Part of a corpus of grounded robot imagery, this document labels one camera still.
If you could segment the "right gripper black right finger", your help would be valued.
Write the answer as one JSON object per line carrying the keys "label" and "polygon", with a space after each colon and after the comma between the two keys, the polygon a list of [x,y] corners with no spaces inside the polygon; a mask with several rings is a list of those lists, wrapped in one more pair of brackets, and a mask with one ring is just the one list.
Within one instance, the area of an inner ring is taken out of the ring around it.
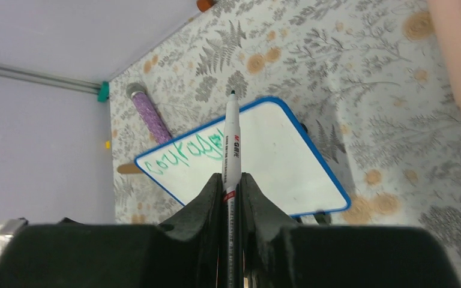
{"label": "right gripper black right finger", "polygon": [[252,287],[461,287],[443,246],[409,226],[301,224],[243,173]]}

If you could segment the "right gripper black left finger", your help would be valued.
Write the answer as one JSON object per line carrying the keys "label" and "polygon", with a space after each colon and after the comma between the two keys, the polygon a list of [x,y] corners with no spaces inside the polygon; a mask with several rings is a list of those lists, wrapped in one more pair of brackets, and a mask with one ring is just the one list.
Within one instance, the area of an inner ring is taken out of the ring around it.
{"label": "right gripper black left finger", "polygon": [[215,287],[221,175],[160,224],[26,226],[0,257],[0,287]]}

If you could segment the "green whiteboard marker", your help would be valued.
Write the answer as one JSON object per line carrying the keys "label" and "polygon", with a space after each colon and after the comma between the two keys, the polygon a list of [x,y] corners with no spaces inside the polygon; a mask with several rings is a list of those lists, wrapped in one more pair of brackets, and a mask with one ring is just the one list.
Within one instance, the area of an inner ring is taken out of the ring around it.
{"label": "green whiteboard marker", "polygon": [[218,287],[243,287],[241,245],[241,129],[240,107],[234,90],[226,105],[222,162],[223,238],[219,251]]}

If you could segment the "blue framed whiteboard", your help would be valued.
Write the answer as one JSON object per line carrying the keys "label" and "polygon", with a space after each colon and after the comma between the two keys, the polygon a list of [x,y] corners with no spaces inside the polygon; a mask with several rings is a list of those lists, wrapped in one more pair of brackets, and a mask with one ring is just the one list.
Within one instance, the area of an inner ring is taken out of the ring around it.
{"label": "blue framed whiteboard", "polygon": [[[240,127],[243,172],[284,213],[299,217],[350,207],[349,195],[283,100],[264,97],[241,107]],[[138,155],[136,166],[186,205],[222,170],[223,129],[219,117]]]}

